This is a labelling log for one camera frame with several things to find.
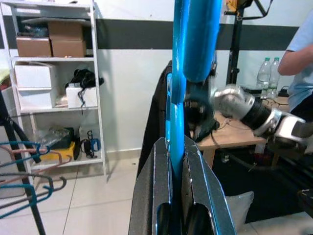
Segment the white shelving unit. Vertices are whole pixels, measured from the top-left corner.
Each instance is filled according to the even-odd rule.
[[[37,129],[37,123],[36,123],[36,114],[40,115],[49,115],[48,113],[60,113],[60,115],[64,114],[64,111],[66,113],[68,112],[81,112],[81,110],[93,110],[94,112],[97,112],[98,122],[99,122],[99,132],[100,132],[100,144],[101,149],[99,152],[97,152],[98,157],[95,159],[88,159],[86,157],[81,157],[79,160],[73,160],[70,163],[63,165],[63,166],[74,166],[74,165],[85,165],[85,164],[94,164],[94,163],[102,163],[103,164],[103,170],[104,175],[106,176],[106,152],[105,152],[105,144],[104,144],[104,129],[102,124],[102,114],[101,114],[101,99],[100,99],[100,87],[99,87],[99,73],[98,73],[98,60],[97,60],[97,37],[96,37],[96,22],[95,22],[95,15],[94,15],[94,3],[93,0],[90,0],[90,4],[62,4],[62,3],[54,3],[54,2],[31,2],[31,1],[21,1],[21,0],[0,0],[2,4],[5,4],[11,8],[12,12],[12,18],[13,18],[13,24],[15,28],[15,33],[18,32],[18,22],[17,22],[17,16],[34,16],[34,17],[60,17],[61,14],[63,16],[66,16],[66,18],[77,18],[77,19],[88,19],[90,20],[90,26],[91,26],[91,38],[92,38],[92,52],[93,57],[68,57],[68,58],[61,58],[61,57],[20,57],[20,56],[12,56],[10,54],[10,48],[8,43],[8,38],[5,30],[4,20],[3,20],[3,11],[1,9],[1,17],[0,17],[0,27],[3,37],[3,43],[4,48],[6,51],[6,55],[9,63],[10,68],[10,78],[13,88],[13,94],[14,94],[14,101],[16,105],[17,115],[20,116],[29,114],[30,116],[30,122],[32,126],[33,132]],[[36,14],[32,15],[31,13],[27,12],[24,13],[20,9],[33,9],[38,10],[40,12],[40,15],[38,15],[38,12]],[[17,85],[15,80],[15,74],[14,74],[14,64],[17,61],[21,62],[58,62],[58,63],[66,63],[66,62],[88,62],[93,63],[94,68],[94,74],[96,77],[96,92],[97,92],[97,107],[84,107],[84,108],[68,108],[68,107],[54,107],[52,109],[41,109],[41,110],[21,110],[19,99],[18,99],[18,93],[17,93]],[[20,127],[23,129],[23,123],[22,118],[18,117],[18,122]],[[30,164],[28,161],[26,161],[27,164],[27,170],[29,172],[37,170],[37,169],[43,169],[46,167],[51,166],[53,163],[42,161],[39,164]]]
[[[12,61],[22,61],[22,62],[29,62],[29,61],[38,61],[38,62],[88,62],[93,61],[93,57],[20,57],[14,56],[11,59]]]

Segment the person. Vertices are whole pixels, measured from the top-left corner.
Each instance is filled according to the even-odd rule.
[[[287,47],[278,72],[295,75],[288,90],[291,113],[313,121],[313,10]]]

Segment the black jacket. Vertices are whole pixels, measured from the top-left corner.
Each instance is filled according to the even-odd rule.
[[[146,125],[145,135],[138,164],[137,177],[149,157],[154,143],[161,137],[165,137],[165,118],[166,118],[166,98],[167,98],[167,81],[166,76],[172,72],[172,61],[168,63],[163,70],[156,86],[156,91],[152,97],[149,117]],[[184,122],[185,135],[190,137],[189,127]]]

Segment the light blue shirt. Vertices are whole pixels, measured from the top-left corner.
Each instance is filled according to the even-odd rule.
[[[298,29],[297,33],[290,42],[287,50],[299,51],[303,48],[313,44],[313,10],[309,13],[309,16]],[[313,63],[304,68],[299,74],[297,74],[288,93],[289,107],[292,111],[297,105],[299,105],[305,98],[310,96],[313,92]]]

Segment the white bag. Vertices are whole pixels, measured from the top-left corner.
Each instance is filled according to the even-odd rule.
[[[246,215],[254,198],[254,192],[246,192],[237,196],[226,196],[228,208],[235,230],[238,231],[246,221]]]

